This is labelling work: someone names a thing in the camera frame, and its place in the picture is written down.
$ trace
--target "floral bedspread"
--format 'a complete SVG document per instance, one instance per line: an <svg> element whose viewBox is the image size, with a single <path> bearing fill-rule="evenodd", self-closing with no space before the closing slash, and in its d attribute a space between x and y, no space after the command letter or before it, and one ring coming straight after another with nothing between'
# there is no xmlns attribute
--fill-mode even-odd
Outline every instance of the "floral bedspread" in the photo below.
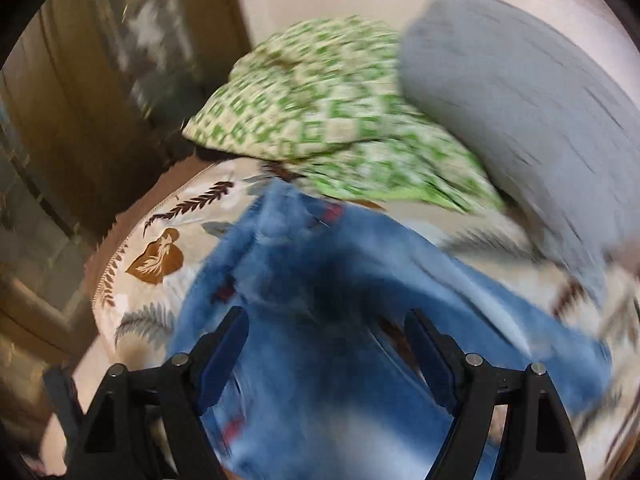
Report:
<svg viewBox="0 0 640 480"><path fill-rule="evenodd" d="M130 369L164 359L180 306L201 261L272 178L278 163L237 158L210 166L167 196L133 229L104 271L92 305L98 329ZM602 402L574 421L587 478L611 478L638 439L640 291L611 266L602 310L530 248L522 229L488 211L465 216L425 203L356 201L384 212L611 350L614 379Z"/></svg>

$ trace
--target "floor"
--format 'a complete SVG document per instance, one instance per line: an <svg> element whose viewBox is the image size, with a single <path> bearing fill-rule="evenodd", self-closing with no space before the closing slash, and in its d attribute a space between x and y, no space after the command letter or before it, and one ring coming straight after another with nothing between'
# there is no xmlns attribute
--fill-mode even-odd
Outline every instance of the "floor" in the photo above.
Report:
<svg viewBox="0 0 640 480"><path fill-rule="evenodd" d="M78 389L78 399L85 412L110 365L111 360L105 350L104 342L98 337L89 347L73 374ZM53 415L40 447L40 457L47 474L62 475L65 473L64 453L65 437L58 419Z"/></svg>

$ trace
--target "screw head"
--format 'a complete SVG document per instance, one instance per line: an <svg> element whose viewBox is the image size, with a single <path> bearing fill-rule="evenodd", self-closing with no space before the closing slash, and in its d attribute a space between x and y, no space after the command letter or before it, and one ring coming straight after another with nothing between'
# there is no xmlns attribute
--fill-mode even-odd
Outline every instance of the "screw head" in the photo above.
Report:
<svg viewBox="0 0 640 480"><path fill-rule="evenodd" d="M478 354L467 354L465 356L465 361L472 366L480 366L482 362L484 362L484 359L482 359L482 356L479 356Z"/></svg>
<svg viewBox="0 0 640 480"><path fill-rule="evenodd" d="M107 370L107 373L110 375L110 377L117 377L121 373L123 373L124 370L126 370L125 365L122 365L120 363L116 363L116 364L112 365L109 368L109 370Z"/></svg>
<svg viewBox="0 0 640 480"><path fill-rule="evenodd" d="M531 371L536 375L544 375L546 374L546 366L544 363L533 363L531 365Z"/></svg>
<svg viewBox="0 0 640 480"><path fill-rule="evenodd" d="M171 364L174 366L184 366L189 362L189 354L180 352L171 358Z"/></svg>

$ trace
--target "brown feather print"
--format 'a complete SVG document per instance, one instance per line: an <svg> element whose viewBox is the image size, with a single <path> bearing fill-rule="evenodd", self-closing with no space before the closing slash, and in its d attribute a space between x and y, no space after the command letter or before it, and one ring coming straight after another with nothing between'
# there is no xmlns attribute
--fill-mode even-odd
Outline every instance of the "brown feather print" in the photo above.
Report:
<svg viewBox="0 0 640 480"><path fill-rule="evenodd" d="M211 202L215 202L216 200L220 200L224 195L229 193L229 189L234 186L233 182L228 180L221 180L220 182L216 182L213 186L209 188L207 192L204 192L201 195L198 195L194 198L190 198L183 202L180 202L177 206L169 210L167 213L158 213L152 215L149 220L145 223L145 228L142 231L144 235L146 233L146 229L156 220L172 220L178 215L184 215L185 213L189 213L191 211L196 211L197 209L202 209L204 206L209 205Z"/></svg>
<svg viewBox="0 0 640 480"><path fill-rule="evenodd" d="M165 229L161 237L146 246L145 252L129 266L127 274L151 285L162 283L165 276L179 270L184 263L182 251L174 245L179 237L178 229Z"/></svg>
<svg viewBox="0 0 640 480"><path fill-rule="evenodd" d="M116 274L116 270L118 269L118 264L122 261L122 255L124 251L129 247L128 244L122 244L121 247L116 251L115 256L109 262L107 269L104 271L102 275L102 306L116 306L115 300L113 299L113 277Z"/></svg>
<svg viewBox="0 0 640 480"><path fill-rule="evenodd" d="M279 160L268 160L263 162L262 170L269 175L276 176L285 182L293 182L302 175L289 171Z"/></svg>
<svg viewBox="0 0 640 480"><path fill-rule="evenodd" d="M585 292L580 283L571 280L562 290L556 306L551 311L551 315L554 319L561 319L575 305L575 302L584 296Z"/></svg>

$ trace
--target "gray pillow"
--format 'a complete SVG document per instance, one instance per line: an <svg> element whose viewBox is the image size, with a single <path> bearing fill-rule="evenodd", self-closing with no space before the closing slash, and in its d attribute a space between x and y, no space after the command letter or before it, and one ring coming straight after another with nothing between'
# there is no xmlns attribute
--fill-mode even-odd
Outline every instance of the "gray pillow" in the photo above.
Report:
<svg viewBox="0 0 640 480"><path fill-rule="evenodd" d="M638 231L640 113L622 89L498 0L433 0L401 39L399 75L404 97L482 160L533 243L601 304L607 255Z"/></svg>

